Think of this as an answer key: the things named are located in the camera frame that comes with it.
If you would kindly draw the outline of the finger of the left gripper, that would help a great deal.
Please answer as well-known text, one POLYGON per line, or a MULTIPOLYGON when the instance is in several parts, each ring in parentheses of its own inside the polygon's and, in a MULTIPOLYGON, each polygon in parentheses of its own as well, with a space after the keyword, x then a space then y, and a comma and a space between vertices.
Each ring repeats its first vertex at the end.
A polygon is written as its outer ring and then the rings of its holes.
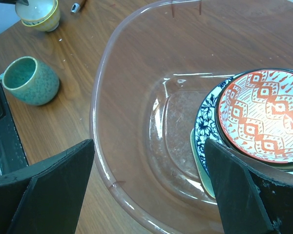
POLYGON ((19 4, 22 4, 22 5, 25 5, 25 6, 29 5, 28 0, 0 0, 0 3, 2 3, 2 4, 14 4, 14 5, 16 3, 19 3, 19 4))

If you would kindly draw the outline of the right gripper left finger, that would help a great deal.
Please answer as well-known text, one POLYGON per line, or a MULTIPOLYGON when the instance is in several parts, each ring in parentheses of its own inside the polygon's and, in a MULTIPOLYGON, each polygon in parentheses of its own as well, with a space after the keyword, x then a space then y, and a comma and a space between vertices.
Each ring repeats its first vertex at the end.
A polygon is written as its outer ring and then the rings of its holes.
POLYGON ((73 234, 94 160, 94 141, 0 176, 0 234, 73 234))

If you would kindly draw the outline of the mint green divided tray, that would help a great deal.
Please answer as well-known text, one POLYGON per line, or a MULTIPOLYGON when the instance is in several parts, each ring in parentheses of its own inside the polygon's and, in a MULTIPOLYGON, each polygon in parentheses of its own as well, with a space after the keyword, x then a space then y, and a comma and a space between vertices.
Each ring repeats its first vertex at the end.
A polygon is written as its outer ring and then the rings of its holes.
POLYGON ((194 142, 194 130, 192 129, 191 133, 190 133, 190 145, 191 145, 191 150, 192 150, 192 154, 193 154, 193 158, 195 160, 195 164, 197 167, 197 171, 198 171, 198 175, 200 177, 201 180, 201 184, 203 185, 203 188, 205 190, 205 192, 212 197, 213 199, 215 199, 215 194, 213 191, 213 187, 211 184, 211 180, 208 176, 208 174, 206 173, 205 169, 203 168, 200 160, 199 160, 199 156, 196 152, 196 147, 195 147, 195 142, 194 142))

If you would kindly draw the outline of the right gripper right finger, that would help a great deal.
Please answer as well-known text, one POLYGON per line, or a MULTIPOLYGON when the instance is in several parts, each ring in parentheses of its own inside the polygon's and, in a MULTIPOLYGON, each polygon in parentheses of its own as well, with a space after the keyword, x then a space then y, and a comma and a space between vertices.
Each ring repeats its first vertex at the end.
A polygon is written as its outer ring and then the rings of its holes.
POLYGON ((226 234, 293 234, 293 175, 208 138, 204 152, 226 234))

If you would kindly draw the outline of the pink translucent plastic bin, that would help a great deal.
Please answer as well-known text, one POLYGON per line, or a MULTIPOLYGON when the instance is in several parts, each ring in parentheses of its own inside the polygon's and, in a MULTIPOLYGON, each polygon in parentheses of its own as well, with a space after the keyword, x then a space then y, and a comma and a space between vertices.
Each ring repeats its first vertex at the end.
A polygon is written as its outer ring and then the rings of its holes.
POLYGON ((91 133, 98 171, 121 207, 157 234, 221 234, 189 136, 222 81, 293 69, 293 0, 161 0, 125 18, 97 70, 91 133))

